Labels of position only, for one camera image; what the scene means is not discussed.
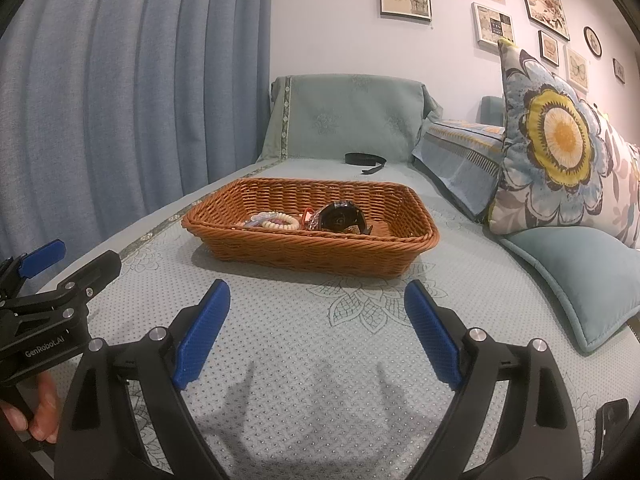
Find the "person's left hand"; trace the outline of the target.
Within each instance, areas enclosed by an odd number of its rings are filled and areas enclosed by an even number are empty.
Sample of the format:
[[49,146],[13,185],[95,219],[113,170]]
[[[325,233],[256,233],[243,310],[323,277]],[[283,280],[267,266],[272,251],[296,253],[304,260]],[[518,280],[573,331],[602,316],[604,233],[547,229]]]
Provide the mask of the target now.
[[37,407],[32,420],[6,399],[1,399],[1,409],[15,431],[28,431],[37,441],[58,442],[61,412],[60,398],[54,378],[47,370],[37,375]]

